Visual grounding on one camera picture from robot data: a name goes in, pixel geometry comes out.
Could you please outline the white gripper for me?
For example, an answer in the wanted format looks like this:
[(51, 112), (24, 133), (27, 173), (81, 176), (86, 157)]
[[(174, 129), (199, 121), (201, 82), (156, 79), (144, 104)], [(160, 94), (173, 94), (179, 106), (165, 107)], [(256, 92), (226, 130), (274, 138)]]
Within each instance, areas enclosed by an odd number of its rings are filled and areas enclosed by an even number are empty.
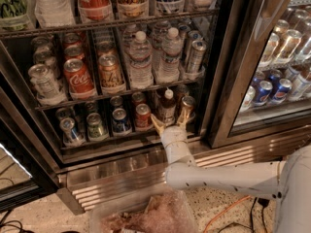
[(169, 164), (181, 162), (194, 165), (194, 158), (190, 153), (187, 131), (185, 129), (189, 118), (190, 111), (183, 109), (177, 119), (178, 126), (166, 128), (161, 120), (154, 114), (151, 114), (152, 123), (157, 134), (160, 136)]

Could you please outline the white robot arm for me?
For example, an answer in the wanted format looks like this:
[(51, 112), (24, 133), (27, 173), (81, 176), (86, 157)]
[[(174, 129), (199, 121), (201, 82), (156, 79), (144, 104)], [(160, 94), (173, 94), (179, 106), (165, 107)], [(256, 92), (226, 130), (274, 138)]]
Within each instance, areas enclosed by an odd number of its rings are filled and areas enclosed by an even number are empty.
[(201, 168), (187, 138), (187, 115), (167, 126), (156, 116), (152, 123), (165, 149), (165, 181), (176, 189), (209, 187), (276, 201), (273, 233), (311, 233), (311, 147), (285, 161)]

